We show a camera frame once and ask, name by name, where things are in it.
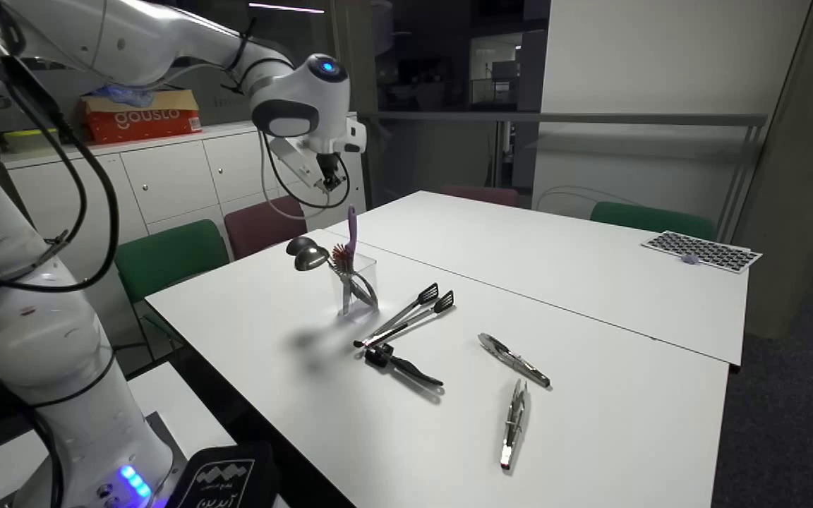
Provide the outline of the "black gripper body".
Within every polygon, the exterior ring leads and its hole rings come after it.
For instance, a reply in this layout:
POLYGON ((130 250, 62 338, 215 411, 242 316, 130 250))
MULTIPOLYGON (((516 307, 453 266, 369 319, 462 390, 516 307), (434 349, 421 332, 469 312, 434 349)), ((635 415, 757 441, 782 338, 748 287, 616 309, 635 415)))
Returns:
POLYGON ((321 185, 328 192, 332 192, 336 185, 340 185, 340 174, 339 174, 339 156, 336 153, 318 153, 315 156, 318 173, 321 173, 321 185))

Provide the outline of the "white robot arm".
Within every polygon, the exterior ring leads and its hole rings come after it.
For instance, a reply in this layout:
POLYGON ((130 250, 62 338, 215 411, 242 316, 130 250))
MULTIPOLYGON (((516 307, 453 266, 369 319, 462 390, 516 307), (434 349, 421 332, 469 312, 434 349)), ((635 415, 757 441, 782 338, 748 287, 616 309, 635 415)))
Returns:
MULTIPOLYGON (((348 144, 349 77, 329 54, 290 62, 209 16, 151 0, 0 0, 0 91, 16 88, 60 117, 26 67, 21 38, 106 81, 150 88, 180 60, 223 71, 261 134, 300 139, 321 170, 348 144)), ((38 428, 48 459, 16 491, 21 508, 150 508, 173 473, 122 373, 84 283, 0 185, 0 383, 38 428)))

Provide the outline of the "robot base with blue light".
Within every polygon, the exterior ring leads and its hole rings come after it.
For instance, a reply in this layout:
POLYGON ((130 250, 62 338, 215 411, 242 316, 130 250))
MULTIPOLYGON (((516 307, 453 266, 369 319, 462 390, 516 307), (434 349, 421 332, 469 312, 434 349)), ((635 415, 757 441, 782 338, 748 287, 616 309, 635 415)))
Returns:
POLYGON ((60 508, 156 508, 165 503, 184 451, 164 418, 150 411, 139 435, 103 431, 98 441, 67 441, 60 446, 60 459, 60 508))

